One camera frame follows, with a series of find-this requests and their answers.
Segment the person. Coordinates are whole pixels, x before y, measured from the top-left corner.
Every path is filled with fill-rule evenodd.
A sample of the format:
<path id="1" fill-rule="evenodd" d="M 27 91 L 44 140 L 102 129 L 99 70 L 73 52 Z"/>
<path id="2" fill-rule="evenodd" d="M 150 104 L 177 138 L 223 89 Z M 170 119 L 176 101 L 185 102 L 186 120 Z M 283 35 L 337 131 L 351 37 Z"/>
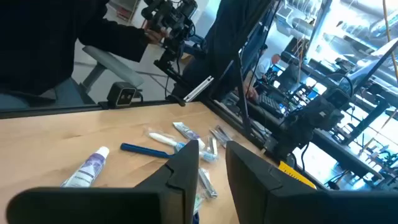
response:
<path id="1" fill-rule="evenodd" d="M 254 75 L 256 79 L 257 80 L 262 79 L 267 73 L 268 69 L 270 69 L 271 66 L 277 64 L 279 60 L 280 60 L 279 54 L 274 54 L 271 57 L 262 54 L 259 58 L 259 62 L 256 66 L 256 69 L 254 70 Z"/>
<path id="2" fill-rule="evenodd" d="M 176 83 L 172 94 L 187 96 L 206 78 L 214 78 L 197 100 L 223 100 L 242 85 L 251 62 L 264 44 L 264 29 L 272 22 L 276 0 L 221 0 L 216 19 L 205 36 L 207 53 L 193 57 L 186 64 L 182 77 L 190 85 Z"/>
<path id="3" fill-rule="evenodd" d="M 70 78 L 80 42 L 140 62 L 144 29 L 105 18 L 109 0 L 0 0 L 0 88 L 40 95 Z"/>

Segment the silver aluminium extrusion bar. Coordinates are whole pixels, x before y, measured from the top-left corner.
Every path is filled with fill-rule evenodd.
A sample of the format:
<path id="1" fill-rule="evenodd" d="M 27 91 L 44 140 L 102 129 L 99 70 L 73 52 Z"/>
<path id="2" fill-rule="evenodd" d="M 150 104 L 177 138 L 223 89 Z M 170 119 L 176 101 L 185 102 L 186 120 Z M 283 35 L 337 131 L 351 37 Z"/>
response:
<path id="1" fill-rule="evenodd" d="M 183 100 L 186 103 L 193 101 L 199 94 L 204 91 L 214 80 L 212 76 L 207 77 L 203 80 L 195 89 L 193 89 Z"/>

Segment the black frame clamp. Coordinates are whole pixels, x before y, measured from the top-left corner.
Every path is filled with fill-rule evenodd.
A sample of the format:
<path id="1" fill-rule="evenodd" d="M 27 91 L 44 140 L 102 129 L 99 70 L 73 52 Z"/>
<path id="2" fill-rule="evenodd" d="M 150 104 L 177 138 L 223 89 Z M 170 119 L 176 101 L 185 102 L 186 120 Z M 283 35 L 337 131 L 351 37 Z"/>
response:
<path id="1" fill-rule="evenodd" d="M 175 95 L 173 95 L 173 94 L 167 95 L 167 96 L 165 97 L 165 99 L 166 99 L 167 101 L 169 101 L 170 103 L 177 103 L 177 104 L 180 105 L 181 107 L 184 107 L 184 106 L 186 105 L 186 102 L 185 102 L 183 99 L 181 99 L 181 98 L 179 98 L 178 96 L 175 96 Z"/>

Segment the black computer keyboard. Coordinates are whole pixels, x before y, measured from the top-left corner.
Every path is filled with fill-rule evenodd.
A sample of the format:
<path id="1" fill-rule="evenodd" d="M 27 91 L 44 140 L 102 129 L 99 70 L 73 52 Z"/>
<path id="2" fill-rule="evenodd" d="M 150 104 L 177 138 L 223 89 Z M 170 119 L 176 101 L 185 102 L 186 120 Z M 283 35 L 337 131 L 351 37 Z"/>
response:
<path id="1" fill-rule="evenodd" d="M 284 116 L 279 104 L 274 99 L 268 97 L 265 94 L 261 94 L 258 96 L 257 103 L 261 108 L 264 108 L 277 118 L 282 118 Z"/>

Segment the person's hand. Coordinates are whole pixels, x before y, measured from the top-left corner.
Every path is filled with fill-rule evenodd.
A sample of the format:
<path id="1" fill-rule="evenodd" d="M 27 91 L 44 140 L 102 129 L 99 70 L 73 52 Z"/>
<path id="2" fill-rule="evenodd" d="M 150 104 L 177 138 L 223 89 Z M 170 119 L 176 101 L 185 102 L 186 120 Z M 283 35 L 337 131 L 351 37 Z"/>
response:
<path id="1" fill-rule="evenodd" d="M 164 28 L 160 31 L 154 31 L 152 29 L 144 29 L 145 36 L 149 39 L 150 44 L 159 44 L 162 39 L 168 37 L 168 33 Z"/>
<path id="2" fill-rule="evenodd" d="M 258 93 L 251 84 L 245 83 L 243 85 L 243 92 L 247 99 L 257 100 Z"/>

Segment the bagged silver nail clipper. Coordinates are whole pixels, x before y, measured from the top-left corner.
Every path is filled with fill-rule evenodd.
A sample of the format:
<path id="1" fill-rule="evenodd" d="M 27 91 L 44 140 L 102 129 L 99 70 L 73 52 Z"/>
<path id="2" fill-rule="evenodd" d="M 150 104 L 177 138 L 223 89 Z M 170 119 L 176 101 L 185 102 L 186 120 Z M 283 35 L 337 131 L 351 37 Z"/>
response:
<path id="1" fill-rule="evenodd" d="M 203 169 L 203 168 L 199 168 L 198 169 L 198 176 L 199 176 L 199 180 L 202 184 L 202 186 L 205 189 L 206 195 L 209 198 L 217 198 L 218 197 L 218 193 L 217 191 L 214 189 L 214 186 L 212 185 L 209 177 L 208 177 L 208 172 L 207 170 Z"/>
<path id="2" fill-rule="evenodd" d="M 210 133 L 214 135 L 214 137 L 218 140 L 218 142 L 226 148 L 227 142 L 232 141 L 233 139 L 227 134 L 227 132 L 219 125 L 215 126 L 215 128 L 210 129 Z"/>
<path id="3" fill-rule="evenodd" d="M 215 156 L 218 155 L 217 141 L 214 137 L 208 138 L 208 148 L 207 151 Z"/>

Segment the grey office chair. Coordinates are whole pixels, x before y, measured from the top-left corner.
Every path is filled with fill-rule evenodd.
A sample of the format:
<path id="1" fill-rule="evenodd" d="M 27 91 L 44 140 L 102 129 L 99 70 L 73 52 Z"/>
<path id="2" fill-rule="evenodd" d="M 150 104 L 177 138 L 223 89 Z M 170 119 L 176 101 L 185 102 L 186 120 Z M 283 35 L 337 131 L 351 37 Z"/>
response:
<path id="1" fill-rule="evenodd" d="M 83 47 L 83 51 L 96 60 L 96 65 L 81 83 L 77 83 L 74 79 L 69 78 L 42 95 L 33 95 L 0 88 L 0 109 L 95 104 L 88 93 L 95 81 L 97 81 L 106 70 L 113 72 L 121 79 L 121 82 L 128 82 L 137 88 L 133 99 L 143 99 L 139 86 L 144 83 L 144 79 L 134 70 L 109 52 L 97 49 L 96 47 L 85 46 Z"/>

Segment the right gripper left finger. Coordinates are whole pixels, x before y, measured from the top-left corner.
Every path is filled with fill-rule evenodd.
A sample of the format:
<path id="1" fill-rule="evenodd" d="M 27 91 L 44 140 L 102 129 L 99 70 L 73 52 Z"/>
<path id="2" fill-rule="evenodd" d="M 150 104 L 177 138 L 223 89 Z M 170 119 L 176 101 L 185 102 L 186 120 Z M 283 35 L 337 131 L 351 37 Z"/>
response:
<path id="1" fill-rule="evenodd" d="M 199 146 L 189 141 L 135 187 L 36 187 L 15 195 L 8 224 L 192 224 Z"/>

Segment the white purple toothpaste tube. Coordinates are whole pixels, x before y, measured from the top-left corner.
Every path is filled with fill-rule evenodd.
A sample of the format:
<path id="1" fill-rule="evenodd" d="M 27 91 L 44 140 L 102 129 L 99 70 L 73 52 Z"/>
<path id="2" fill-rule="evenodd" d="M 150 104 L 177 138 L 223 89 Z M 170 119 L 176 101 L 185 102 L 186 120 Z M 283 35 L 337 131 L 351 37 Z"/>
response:
<path id="1" fill-rule="evenodd" d="M 183 135 L 186 139 L 189 140 L 197 140 L 199 145 L 199 150 L 203 150 L 205 148 L 205 143 L 201 140 L 200 136 L 186 126 L 183 122 L 174 122 L 174 128 Z"/>
<path id="2" fill-rule="evenodd" d="M 108 154 L 109 149 L 107 147 L 100 147 L 61 184 L 61 187 L 90 187 L 101 173 Z"/>

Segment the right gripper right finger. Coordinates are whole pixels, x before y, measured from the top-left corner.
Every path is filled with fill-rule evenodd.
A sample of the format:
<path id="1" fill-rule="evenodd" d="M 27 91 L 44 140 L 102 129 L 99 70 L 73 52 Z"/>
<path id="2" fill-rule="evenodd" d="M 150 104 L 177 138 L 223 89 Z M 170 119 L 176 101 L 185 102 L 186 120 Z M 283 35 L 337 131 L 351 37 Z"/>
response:
<path id="1" fill-rule="evenodd" d="M 317 190 L 235 141 L 225 159 L 240 224 L 398 224 L 398 192 Z"/>

